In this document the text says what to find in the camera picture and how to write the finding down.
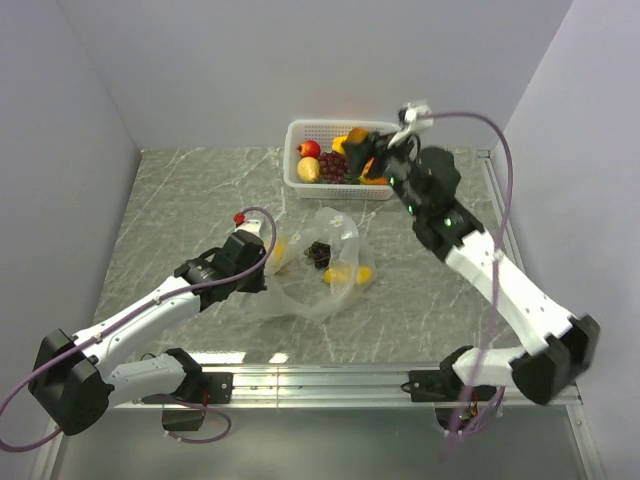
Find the brown kiwi fruit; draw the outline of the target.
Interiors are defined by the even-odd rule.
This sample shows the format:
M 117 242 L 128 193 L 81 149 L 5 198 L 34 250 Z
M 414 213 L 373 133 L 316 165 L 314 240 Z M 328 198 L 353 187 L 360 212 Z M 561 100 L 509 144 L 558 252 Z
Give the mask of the brown kiwi fruit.
M 344 144 L 361 144 L 367 140 L 368 136 L 368 130 L 361 127 L 356 127 L 348 133 L 344 140 Z

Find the yellow bell pepper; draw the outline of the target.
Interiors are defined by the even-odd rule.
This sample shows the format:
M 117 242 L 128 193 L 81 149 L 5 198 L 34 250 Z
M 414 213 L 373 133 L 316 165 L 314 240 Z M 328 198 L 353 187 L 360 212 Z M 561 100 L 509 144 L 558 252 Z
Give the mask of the yellow bell pepper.
M 331 151 L 339 155 L 344 155 L 345 151 L 344 151 L 343 144 L 346 140 L 347 140 L 347 136 L 335 137 L 331 144 Z

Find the red grape bunch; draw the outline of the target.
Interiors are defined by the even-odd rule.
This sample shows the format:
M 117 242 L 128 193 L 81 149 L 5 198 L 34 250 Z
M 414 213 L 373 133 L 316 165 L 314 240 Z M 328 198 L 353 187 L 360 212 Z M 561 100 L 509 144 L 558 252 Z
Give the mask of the red grape bunch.
M 319 181 L 328 184 L 344 184 L 347 175 L 347 161 L 338 152 L 323 152 L 318 159 L 320 167 Z

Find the transparent plastic bag with fruit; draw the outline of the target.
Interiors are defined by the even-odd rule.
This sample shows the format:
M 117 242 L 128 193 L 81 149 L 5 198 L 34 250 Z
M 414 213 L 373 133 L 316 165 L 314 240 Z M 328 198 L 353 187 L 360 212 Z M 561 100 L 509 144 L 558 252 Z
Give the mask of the transparent plastic bag with fruit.
M 325 270 L 316 269 L 305 256 L 315 241 L 331 247 L 330 267 L 350 267 L 352 282 L 347 285 L 327 285 Z M 360 265 L 374 270 L 374 254 L 355 221 L 346 213 L 322 207 L 297 230 L 281 233 L 265 266 L 266 290 L 246 297 L 243 311 L 252 320 L 277 317 L 299 317 L 321 322 L 352 305 L 368 285 L 357 286 L 355 275 Z

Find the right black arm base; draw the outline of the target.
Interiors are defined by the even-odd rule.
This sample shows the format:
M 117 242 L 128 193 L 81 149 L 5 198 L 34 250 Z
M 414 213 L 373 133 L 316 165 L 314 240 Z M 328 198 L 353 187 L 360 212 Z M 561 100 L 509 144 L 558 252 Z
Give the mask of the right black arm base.
M 444 368 L 411 370 L 408 372 L 408 380 L 401 385 L 401 390 L 410 395 L 413 403 L 436 405 L 436 422 L 445 434 L 450 432 L 450 417 L 455 408 L 444 407 L 444 404 L 458 401 L 462 388 L 463 384 L 455 372 Z M 494 386 L 481 385 L 472 388 L 471 398 L 458 416 L 458 434 L 461 434 L 478 417 L 479 403 L 489 401 L 496 393 L 497 388 Z

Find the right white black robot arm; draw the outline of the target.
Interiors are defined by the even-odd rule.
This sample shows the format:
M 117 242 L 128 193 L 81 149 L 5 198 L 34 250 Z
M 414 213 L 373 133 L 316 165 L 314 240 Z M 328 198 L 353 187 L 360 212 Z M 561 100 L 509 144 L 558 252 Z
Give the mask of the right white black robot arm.
M 440 364 L 445 395 L 476 386 L 511 387 L 546 405 L 591 365 L 600 336 L 589 315 L 576 317 L 538 288 L 456 198 L 461 175 L 451 152 L 420 147 L 414 136 L 353 129 L 342 144 L 348 168 L 383 178 L 413 218 L 426 250 L 466 279 L 515 332 L 516 348 L 462 347 Z

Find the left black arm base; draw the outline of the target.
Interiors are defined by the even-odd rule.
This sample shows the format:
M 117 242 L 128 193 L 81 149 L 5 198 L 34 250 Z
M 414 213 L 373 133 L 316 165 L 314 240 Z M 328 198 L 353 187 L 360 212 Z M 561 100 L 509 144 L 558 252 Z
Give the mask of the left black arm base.
M 231 372 L 207 373 L 201 364 L 181 348 L 165 351 L 166 355 L 177 360 L 186 372 L 186 377 L 171 394 L 154 394 L 143 397 L 143 404 L 179 405 L 187 410 L 162 410 L 162 427 L 165 434 L 176 441 L 187 444 L 206 444 L 220 441 L 231 431 L 231 418 L 216 405 L 229 404 L 232 397 L 234 374 Z M 197 432 L 203 425 L 207 414 L 216 415 L 226 422 L 221 433 L 208 439 L 195 439 L 180 436 L 183 432 Z

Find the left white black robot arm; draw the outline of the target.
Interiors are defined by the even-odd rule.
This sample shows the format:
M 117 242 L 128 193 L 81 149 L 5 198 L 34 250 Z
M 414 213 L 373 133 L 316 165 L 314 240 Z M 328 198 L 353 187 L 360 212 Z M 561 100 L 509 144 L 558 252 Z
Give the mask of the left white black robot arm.
M 28 389 L 64 434 L 79 434 L 108 409 L 144 397 L 204 400 L 202 367 L 184 349 L 127 359 L 153 336 L 232 293 L 265 290 L 267 250 L 257 227 L 255 221 L 237 227 L 222 247 L 187 260 L 150 294 L 102 323 L 73 335 L 57 329 L 42 340 Z

